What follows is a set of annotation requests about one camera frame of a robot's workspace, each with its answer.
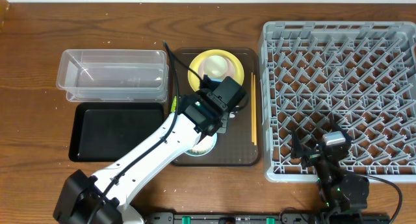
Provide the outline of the green snack wrapper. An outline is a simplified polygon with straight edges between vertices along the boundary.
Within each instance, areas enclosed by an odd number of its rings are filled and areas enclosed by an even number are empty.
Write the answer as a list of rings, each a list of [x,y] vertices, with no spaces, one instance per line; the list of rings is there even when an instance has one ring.
[[[173,100],[172,100],[172,105],[171,105],[171,112],[175,112],[176,111],[176,106],[177,106],[177,97],[174,96]]]

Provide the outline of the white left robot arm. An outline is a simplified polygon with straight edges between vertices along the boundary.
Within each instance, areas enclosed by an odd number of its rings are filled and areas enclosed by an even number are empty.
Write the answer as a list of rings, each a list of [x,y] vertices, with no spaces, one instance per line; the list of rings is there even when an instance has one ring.
[[[221,126],[232,105],[217,88],[182,97],[173,114],[142,143],[88,177],[81,170],[62,187],[53,217],[59,223],[143,223],[130,205],[136,194],[173,159],[200,150]]]

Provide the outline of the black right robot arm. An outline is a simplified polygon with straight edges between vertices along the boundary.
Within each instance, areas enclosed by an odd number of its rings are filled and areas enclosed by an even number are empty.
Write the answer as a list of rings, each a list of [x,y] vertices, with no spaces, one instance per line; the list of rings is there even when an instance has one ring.
[[[352,138],[333,119],[331,131],[323,134],[313,148],[302,147],[297,132],[291,130],[291,158],[300,159],[304,169],[314,168],[319,194],[326,208],[309,217],[308,223],[363,223],[361,211],[367,208],[369,180],[343,170]]]

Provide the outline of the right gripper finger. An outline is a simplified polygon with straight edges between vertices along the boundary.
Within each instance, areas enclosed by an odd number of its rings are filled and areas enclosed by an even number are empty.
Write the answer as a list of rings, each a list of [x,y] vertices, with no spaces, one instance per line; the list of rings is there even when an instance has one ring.
[[[291,138],[292,138],[292,146],[291,146],[291,158],[302,158],[304,155],[304,150],[302,149],[302,144],[300,143],[300,139],[295,131],[295,129],[291,130]]]
[[[331,132],[340,132],[344,136],[346,142],[352,141],[352,137],[348,134],[347,130],[343,129],[340,125],[338,125],[333,117],[330,117],[330,125]]]

